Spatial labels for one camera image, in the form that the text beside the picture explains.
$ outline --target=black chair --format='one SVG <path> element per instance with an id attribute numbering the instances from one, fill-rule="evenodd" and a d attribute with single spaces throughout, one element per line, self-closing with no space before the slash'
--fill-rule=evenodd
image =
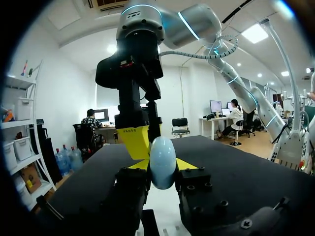
<path id="1" fill-rule="evenodd" d="M 187 118 L 172 119 L 172 125 L 173 125 L 172 135 L 176 135 L 182 138 L 183 135 L 190 134 Z M 185 129 L 174 130 L 174 127 L 179 127 L 179 128 L 185 127 Z"/>
<path id="2" fill-rule="evenodd" d="M 82 156 L 87 159 L 99 149 L 94 140 L 94 133 L 87 124 L 74 124 L 73 127 L 76 134 L 77 147 L 80 149 Z"/>
<path id="3" fill-rule="evenodd" d="M 235 141 L 232 142 L 232 143 L 230 143 L 230 145 L 232 145 L 232 146 L 239 146 L 239 145 L 242 145 L 242 144 L 238 141 L 238 133 L 243 130 L 243 124 L 244 124 L 244 121 L 243 121 L 243 120 L 239 120 L 238 122 L 236 122 L 236 125 L 238 126 L 238 130 L 235 131 Z"/>
<path id="4" fill-rule="evenodd" d="M 247 134 L 248 137 L 250 137 L 250 134 L 254 134 L 253 132 L 251 132 L 251 129 L 253 129 L 254 125 L 253 125 L 253 117 L 254 117 L 254 111 L 252 111 L 251 113 L 247 114 L 247 113 L 244 113 L 244 127 L 243 127 L 243 131 L 240 132 L 240 136 L 242 134 Z"/>

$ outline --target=computer monitor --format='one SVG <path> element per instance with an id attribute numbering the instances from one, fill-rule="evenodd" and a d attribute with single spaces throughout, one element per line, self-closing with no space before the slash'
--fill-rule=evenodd
<path id="1" fill-rule="evenodd" d="M 230 109 L 231 112 L 233 111 L 233 107 L 232 107 L 232 103 L 231 102 L 227 103 L 227 107 L 228 107 L 228 109 Z"/>
<path id="2" fill-rule="evenodd" d="M 211 113 L 222 112 L 222 104 L 220 101 L 210 101 Z"/>
<path id="3" fill-rule="evenodd" d="M 228 108 L 222 108 L 222 115 L 227 116 L 231 113 L 230 109 Z"/>
<path id="4" fill-rule="evenodd" d="M 94 116 L 100 122 L 109 121 L 108 109 L 95 110 Z"/>

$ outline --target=white desk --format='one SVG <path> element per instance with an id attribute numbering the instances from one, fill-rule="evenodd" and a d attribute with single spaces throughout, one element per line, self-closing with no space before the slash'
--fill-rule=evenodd
<path id="1" fill-rule="evenodd" d="M 115 143 L 114 133 L 116 133 L 116 128 L 114 125 L 96 128 L 95 133 L 102 135 L 104 137 L 106 143 L 109 143 L 109 144 Z"/>
<path id="2" fill-rule="evenodd" d="M 220 117 L 220 118 L 213 118 L 213 119 L 210 119 L 210 120 L 207 120 L 206 118 L 200 118 L 201 120 L 201 135 L 203 135 L 203 122 L 205 121 L 211 121 L 211 139 L 214 140 L 215 139 L 215 122 L 216 121 L 220 121 L 220 120 L 228 120 L 230 118 L 227 118 L 227 117 Z"/>

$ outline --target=blue egg-shaped object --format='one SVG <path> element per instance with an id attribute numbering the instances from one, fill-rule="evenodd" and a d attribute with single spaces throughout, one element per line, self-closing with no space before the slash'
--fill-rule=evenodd
<path id="1" fill-rule="evenodd" d="M 166 137 L 154 139 L 150 151 L 152 183 L 158 189 L 168 189 L 174 183 L 176 153 L 172 141 Z"/>

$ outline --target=cardboard box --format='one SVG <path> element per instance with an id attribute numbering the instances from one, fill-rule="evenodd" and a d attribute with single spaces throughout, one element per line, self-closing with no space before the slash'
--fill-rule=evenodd
<path id="1" fill-rule="evenodd" d="M 290 114 L 291 114 L 291 111 L 285 111 L 284 112 L 284 117 L 288 118 L 290 116 Z"/>
<path id="2" fill-rule="evenodd" d="M 26 184 L 26 188 L 30 193 L 35 192 L 41 186 L 40 178 L 34 163 L 23 168 L 21 170 L 21 176 Z"/>

